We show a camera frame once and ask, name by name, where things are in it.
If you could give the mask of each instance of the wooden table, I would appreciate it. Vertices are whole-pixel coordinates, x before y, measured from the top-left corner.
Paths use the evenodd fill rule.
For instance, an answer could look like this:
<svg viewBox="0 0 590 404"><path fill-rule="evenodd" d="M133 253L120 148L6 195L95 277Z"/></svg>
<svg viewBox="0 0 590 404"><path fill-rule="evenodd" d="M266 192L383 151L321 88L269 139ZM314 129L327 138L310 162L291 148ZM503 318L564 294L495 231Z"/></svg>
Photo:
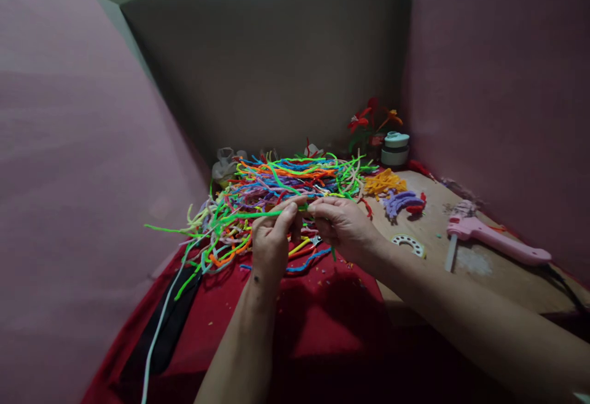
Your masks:
<svg viewBox="0 0 590 404"><path fill-rule="evenodd" d="M375 198L368 197L373 210L373 224L388 239L397 234L407 234L416 238L426 249L426 260L443 268L449 248L447 222L453 206L461 201L461 198L441 183L435 183L419 173L403 171L396 174L406 180L408 190L414 191L418 196L421 192L426 194L425 215L411 221L408 219L410 214L402 210L397 217L397 224L394 225L385 216L383 205ZM481 212L478 212L478 218L485 224L499 226ZM504 232L504 235L517 239L507 232ZM554 268L566 279L580 300L586 305L590 304L590 293L558 268ZM570 298L559 287L539 276L534 269L515 263L477 240L457 242L453 272L458 276L471 278L539 314L564 314L575 311ZM395 293L385 285L379 282L378 284L394 326L424 323L422 318L407 307Z"/></svg>

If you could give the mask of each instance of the white cable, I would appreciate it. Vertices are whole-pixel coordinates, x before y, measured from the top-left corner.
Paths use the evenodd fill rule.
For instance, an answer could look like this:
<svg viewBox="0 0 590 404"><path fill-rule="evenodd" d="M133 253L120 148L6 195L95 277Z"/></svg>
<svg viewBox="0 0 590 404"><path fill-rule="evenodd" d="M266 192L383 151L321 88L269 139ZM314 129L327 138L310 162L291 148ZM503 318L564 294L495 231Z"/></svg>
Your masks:
<svg viewBox="0 0 590 404"><path fill-rule="evenodd" d="M148 384L149 384L149 365L151 364L151 360L152 360L152 352L154 351L154 347L155 347L155 342L158 339L158 334L160 333L160 327L162 326L162 321L164 320L164 313L166 313L166 306L168 305L168 300L170 299L170 294L172 293L172 290L174 289L174 285L176 284L176 281L178 281L178 277L180 276L180 273L183 271L183 267L184 267L184 263L186 262L186 257L188 256L190 250L197 245L199 242L194 242L191 243L191 246L187 246L186 248L186 252L184 252L184 256L183 256L183 260L180 264L180 269L178 269L178 273L176 274L176 278L174 278L174 281L172 281L172 284L170 285L170 288L168 289L168 295L166 295L166 300L164 300L164 306L162 308L162 313L160 314L160 320L158 321L158 326L155 328L155 333L154 333L154 339L152 339L152 344L149 346L149 350L148 350L148 355L147 355L147 359L146 359L146 370L145 373L143 375L143 391L141 392L141 404L146 404L147 400L148 400Z"/></svg>

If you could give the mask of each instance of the pink glue gun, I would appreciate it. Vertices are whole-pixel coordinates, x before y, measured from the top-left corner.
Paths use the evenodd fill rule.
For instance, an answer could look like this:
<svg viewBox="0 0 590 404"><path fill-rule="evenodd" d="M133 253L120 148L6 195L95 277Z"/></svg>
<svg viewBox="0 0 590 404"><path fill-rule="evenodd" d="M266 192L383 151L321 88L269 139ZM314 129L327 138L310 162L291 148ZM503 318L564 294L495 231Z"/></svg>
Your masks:
<svg viewBox="0 0 590 404"><path fill-rule="evenodd" d="M461 201L453 209L447 225L447 233L451 236L449 254L445 264L447 271L452 270L457 238L463 241L476 238L527 266L541 266L551 261L551 255L545 250L529 247L494 231L482 223L475 216L475 212L475 206L467 200Z"/></svg>

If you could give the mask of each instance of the pink wall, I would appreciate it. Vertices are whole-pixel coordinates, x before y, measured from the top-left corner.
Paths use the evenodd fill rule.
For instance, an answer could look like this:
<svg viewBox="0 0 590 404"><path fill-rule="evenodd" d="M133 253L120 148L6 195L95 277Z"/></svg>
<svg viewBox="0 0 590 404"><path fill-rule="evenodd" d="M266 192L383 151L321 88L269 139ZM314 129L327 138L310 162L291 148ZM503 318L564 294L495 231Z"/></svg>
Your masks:
<svg viewBox="0 0 590 404"><path fill-rule="evenodd" d="M417 157L590 283L590 0L414 0Z"/></svg>
<svg viewBox="0 0 590 404"><path fill-rule="evenodd" d="M0 402L76 403L208 174L96 0L0 15Z"/></svg>

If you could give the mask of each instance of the purple pipe cleaner bundle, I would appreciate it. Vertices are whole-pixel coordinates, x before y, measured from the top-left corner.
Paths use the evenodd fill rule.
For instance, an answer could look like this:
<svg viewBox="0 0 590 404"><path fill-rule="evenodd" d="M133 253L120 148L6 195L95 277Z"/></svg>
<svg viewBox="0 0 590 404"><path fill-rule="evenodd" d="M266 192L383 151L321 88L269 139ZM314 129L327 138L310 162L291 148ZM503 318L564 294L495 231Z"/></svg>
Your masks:
<svg viewBox="0 0 590 404"><path fill-rule="evenodd" d="M423 205L424 201L416 196L416 193L412 191L406 191L398 193L397 195L393 190L389 191L389 199L382 199L381 203L385 206L385 213L390 219L395 219L398 216L398 212L411 205Z"/></svg>

